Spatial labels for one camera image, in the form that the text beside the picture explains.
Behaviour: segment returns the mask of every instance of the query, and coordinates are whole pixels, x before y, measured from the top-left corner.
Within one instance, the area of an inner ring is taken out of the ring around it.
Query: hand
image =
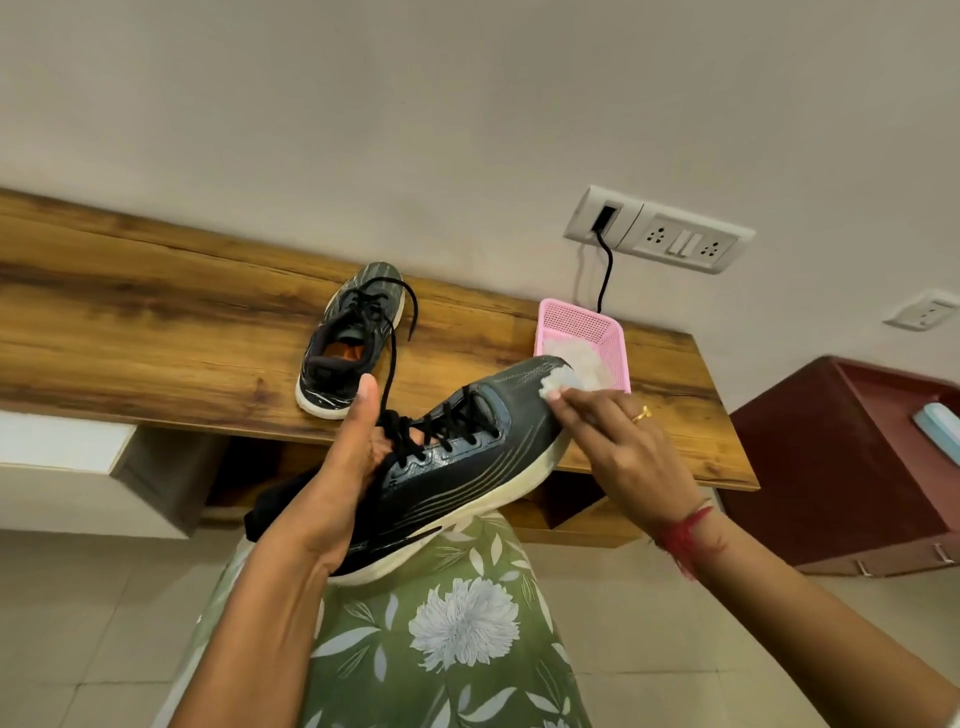
[[[264,534],[305,549],[330,575],[347,556],[357,503],[376,466],[393,447],[376,427],[380,396],[376,379],[360,377],[357,396],[320,472],[297,494]]]
[[[548,395],[554,415],[593,467],[593,477],[632,522],[657,538],[705,500],[663,428],[628,394],[562,387]]]

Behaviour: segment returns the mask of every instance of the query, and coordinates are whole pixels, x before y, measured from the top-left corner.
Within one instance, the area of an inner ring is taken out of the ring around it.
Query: electrical outlet
[[[564,237],[578,243],[597,245],[593,224],[605,206],[615,207],[616,212],[602,231],[603,239],[611,248],[616,248],[639,215],[643,203],[596,184],[587,188],[577,208],[573,210],[573,217],[566,226]]]
[[[704,235],[700,243],[690,253],[690,257],[704,265],[712,265],[719,260],[736,243],[736,237],[725,235],[722,232],[713,232]]]
[[[655,217],[647,229],[640,234],[639,245],[648,251],[666,254],[667,249],[683,232],[683,223],[665,217]]]
[[[883,323],[910,331],[926,331],[942,324],[957,310],[960,310],[960,297],[945,291],[926,291]]]
[[[647,203],[617,250],[719,273],[730,265],[740,244],[752,237],[753,231]]]
[[[592,229],[605,206],[616,209],[603,231],[611,249],[701,273],[726,269],[755,235],[747,228],[592,185],[573,211],[564,237],[598,245]]]

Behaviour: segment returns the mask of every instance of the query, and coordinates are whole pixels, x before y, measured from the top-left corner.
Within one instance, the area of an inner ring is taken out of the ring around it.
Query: maroon cabinet
[[[960,468],[911,419],[934,401],[955,406],[960,389],[832,356],[811,362],[731,415],[760,490],[719,494],[728,515],[808,573],[960,561]]]

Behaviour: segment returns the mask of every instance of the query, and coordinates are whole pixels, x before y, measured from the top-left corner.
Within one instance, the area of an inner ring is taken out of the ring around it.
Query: power cord
[[[613,251],[603,239],[602,231],[605,230],[607,225],[610,224],[610,221],[616,212],[616,207],[604,205],[604,208],[600,211],[600,214],[597,215],[597,219],[593,223],[593,227],[590,228],[590,231],[596,235],[597,242],[600,243],[600,247],[607,252],[607,274],[603,277],[603,285],[600,286],[600,295],[597,296],[597,313],[601,313],[601,308],[603,307],[603,295],[607,292],[607,283],[610,282],[610,273],[613,270]]]

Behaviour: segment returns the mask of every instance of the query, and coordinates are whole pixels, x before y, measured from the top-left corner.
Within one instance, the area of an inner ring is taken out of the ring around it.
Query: white flower print
[[[519,637],[517,606],[506,589],[489,579],[453,580],[453,590],[440,596],[431,589],[410,620],[411,647],[425,654],[427,670],[455,662],[488,665],[503,657]]]

